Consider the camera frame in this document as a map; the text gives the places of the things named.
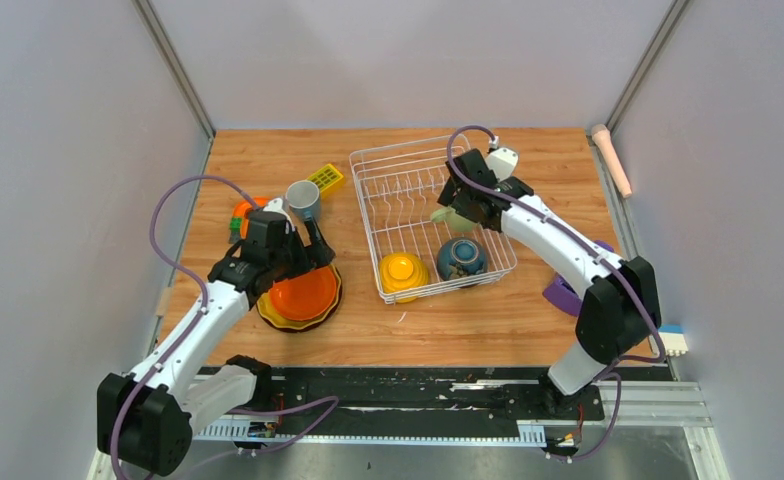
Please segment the white blue toy block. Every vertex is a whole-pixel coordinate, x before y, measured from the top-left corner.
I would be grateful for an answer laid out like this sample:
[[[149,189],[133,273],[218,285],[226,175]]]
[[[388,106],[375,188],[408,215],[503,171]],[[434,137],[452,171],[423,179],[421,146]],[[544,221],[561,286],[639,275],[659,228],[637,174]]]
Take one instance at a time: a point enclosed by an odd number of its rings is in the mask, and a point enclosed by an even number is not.
[[[658,332],[667,357],[679,357],[689,351],[683,330],[679,325],[662,325]]]

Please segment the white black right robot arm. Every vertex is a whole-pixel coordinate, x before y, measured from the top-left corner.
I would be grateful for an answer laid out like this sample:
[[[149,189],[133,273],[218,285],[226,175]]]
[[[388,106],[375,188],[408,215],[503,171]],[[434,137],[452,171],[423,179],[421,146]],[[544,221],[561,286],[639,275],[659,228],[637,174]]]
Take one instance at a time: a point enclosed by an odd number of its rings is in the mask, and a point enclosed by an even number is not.
[[[660,305],[653,266],[625,260],[556,215],[531,187],[510,176],[497,178],[478,149],[447,160],[450,178],[439,202],[480,226],[527,247],[566,280],[581,299],[575,343],[548,369],[539,403],[564,417],[579,391],[629,350],[658,338]]]

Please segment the yellow ribbed bowl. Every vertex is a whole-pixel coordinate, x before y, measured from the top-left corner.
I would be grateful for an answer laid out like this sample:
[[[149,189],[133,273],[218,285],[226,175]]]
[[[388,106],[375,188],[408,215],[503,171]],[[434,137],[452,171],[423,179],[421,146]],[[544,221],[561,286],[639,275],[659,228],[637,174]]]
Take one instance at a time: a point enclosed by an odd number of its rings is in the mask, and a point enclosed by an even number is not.
[[[416,289],[430,283],[426,264],[416,255],[397,252],[385,255],[379,264],[382,298],[387,304],[410,303],[420,297]]]

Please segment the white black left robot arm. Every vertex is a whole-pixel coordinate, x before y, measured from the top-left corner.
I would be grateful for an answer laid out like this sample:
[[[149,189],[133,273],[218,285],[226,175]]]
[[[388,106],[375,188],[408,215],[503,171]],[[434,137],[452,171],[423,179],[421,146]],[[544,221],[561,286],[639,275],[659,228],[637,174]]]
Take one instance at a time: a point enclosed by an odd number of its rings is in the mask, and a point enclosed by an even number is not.
[[[290,217],[253,210],[246,236],[216,262],[201,294],[181,322],[126,374],[108,374],[97,390],[97,443],[113,472],[137,466],[168,476],[185,458],[193,436],[244,406],[266,411],[274,400],[271,368],[236,355],[209,379],[196,383],[200,368],[228,331],[271,287],[330,265],[334,250],[312,217],[303,220],[304,242]]]

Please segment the dark blue floral bowl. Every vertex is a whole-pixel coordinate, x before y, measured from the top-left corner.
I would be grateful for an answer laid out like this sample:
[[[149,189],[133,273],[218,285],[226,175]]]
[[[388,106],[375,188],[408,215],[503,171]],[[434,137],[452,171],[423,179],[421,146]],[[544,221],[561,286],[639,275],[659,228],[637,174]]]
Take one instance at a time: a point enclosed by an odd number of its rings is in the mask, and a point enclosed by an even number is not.
[[[447,281],[484,273],[488,256],[479,242],[455,237],[440,247],[435,264],[439,278]]]

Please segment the orange plate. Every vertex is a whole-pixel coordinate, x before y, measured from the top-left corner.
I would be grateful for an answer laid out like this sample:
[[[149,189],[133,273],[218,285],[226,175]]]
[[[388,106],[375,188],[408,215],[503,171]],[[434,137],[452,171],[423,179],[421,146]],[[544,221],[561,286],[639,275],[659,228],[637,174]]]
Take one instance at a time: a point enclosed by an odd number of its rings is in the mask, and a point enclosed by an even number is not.
[[[309,321],[321,316],[337,298],[339,278],[333,266],[277,282],[268,291],[274,309],[284,318]]]

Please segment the light green mug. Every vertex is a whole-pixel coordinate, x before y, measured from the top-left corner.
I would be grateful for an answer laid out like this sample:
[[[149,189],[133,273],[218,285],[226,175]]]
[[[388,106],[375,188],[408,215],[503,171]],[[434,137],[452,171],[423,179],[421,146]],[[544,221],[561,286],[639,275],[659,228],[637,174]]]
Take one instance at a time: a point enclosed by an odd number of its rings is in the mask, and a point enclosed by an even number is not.
[[[448,228],[455,233],[468,233],[473,231],[478,224],[460,215],[451,206],[442,206],[430,215],[433,223],[446,223]]]

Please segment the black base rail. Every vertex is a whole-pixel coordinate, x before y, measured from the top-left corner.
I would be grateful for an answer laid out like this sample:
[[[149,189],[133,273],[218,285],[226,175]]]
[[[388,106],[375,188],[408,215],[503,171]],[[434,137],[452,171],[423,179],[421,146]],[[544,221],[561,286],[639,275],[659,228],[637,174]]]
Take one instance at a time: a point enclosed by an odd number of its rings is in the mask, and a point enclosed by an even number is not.
[[[241,444],[578,442],[597,427],[707,427],[699,387],[663,367],[621,367],[578,397],[547,401],[538,367],[261,367],[261,384],[234,415],[191,424],[163,387],[137,394],[119,439],[124,452],[176,457],[193,439]]]

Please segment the blue dotted mug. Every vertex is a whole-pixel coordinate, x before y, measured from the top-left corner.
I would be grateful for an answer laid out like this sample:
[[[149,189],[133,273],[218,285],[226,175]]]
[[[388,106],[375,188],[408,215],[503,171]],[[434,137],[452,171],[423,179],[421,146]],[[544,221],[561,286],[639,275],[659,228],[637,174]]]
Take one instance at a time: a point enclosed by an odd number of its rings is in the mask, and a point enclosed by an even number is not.
[[[301,221],[321,219],[321,190],[310,180],[292,183],[285,193],[291,212]]]

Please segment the yellow dotted plate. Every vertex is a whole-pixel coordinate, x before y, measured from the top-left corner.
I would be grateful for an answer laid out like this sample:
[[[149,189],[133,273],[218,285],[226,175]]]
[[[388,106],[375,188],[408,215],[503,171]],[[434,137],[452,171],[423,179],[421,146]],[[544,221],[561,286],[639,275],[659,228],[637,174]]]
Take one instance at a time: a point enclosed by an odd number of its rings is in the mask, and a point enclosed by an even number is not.
[[[337,308],[339,307],[343,295],[343,285],[342,279],[338,269],[333,266],[336,270],[336,274],[340,281],[340,286],[338,290],[337,298],[334,300],[334,303],[331,307],[328,308],[326,312],[324,312],[321,316],[316,317],[309,321],[294,321],[288,320],[282,317],[272,306],[268,292],[265,293],[255,304],[256,310],[258,315],[263,319],[263,321],[269,325],[270,327],[285,333],[300,333],[309,331],[311,329],[319,327],[325,321],[329,320],[336,312]]]

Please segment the yellow toy block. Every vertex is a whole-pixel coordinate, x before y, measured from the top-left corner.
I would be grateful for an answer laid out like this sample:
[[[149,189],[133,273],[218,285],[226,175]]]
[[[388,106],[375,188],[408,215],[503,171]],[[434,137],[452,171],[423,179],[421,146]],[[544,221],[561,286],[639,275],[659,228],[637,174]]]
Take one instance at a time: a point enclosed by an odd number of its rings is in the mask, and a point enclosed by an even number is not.
[[[322,200],[340,190],[346,183],[345,175],[332,163],[327,163],[307,177],[316,185]]]

